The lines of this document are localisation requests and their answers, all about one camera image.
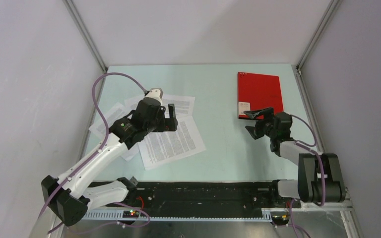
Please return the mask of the red and black folder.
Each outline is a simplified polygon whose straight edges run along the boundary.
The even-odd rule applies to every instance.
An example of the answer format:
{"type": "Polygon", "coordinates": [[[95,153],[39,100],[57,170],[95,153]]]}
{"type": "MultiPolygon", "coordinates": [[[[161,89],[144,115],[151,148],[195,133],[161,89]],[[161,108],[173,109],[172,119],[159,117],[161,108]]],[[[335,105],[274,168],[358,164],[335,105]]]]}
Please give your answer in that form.
{"type": "Polygon", "coordinates": [[[272,107],[275,113],[284,111],[280,79],[275,75],[238,72],[238,118],[249,119],[244,111],[272,107]]]}

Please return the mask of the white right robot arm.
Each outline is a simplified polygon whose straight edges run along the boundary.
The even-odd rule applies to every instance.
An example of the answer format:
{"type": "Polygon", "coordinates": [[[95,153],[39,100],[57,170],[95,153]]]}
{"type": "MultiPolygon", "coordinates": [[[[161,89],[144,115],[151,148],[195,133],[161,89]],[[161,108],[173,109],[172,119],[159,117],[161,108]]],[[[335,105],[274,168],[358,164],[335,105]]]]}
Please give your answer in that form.
{"type": "Polygon", "coordinates": [[[286,112],[276,114],[272,107],[244,111],[244,114],[255,121],[254,126],[245,127],[253,139],[268,137],[271,152],[298,167],[296,180],[279,180],[277,189],[269,193],[271,205],[282,207],[289,197],[317,206],[324,206],[328,202],[341,203],[346,199],[346,186],[338,156],[315,150],[318,144],[316,136],[312,144],[291,136],[294,119],[312,131],[305,120],[286,112]]]}

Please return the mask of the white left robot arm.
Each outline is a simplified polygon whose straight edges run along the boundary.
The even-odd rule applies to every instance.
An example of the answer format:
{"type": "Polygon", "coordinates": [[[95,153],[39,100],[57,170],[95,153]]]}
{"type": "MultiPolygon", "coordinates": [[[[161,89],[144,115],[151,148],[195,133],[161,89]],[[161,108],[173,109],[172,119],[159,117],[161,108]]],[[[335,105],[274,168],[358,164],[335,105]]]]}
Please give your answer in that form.
{"type": "Polygon", "coordinates": [[[89,187],[114,159],[141,142],[152,132],[175,132],[178,127],[174,104],[164,107],[159,100],[145,97],[136,109],[106,128],[104,139],[94,151],[59,177],[46,176],[41,181],[45,208],[67,227],[78,223],[94,208],[120,202],[132,206],[137,200],[135,186],[126,178],[89,187]]]}

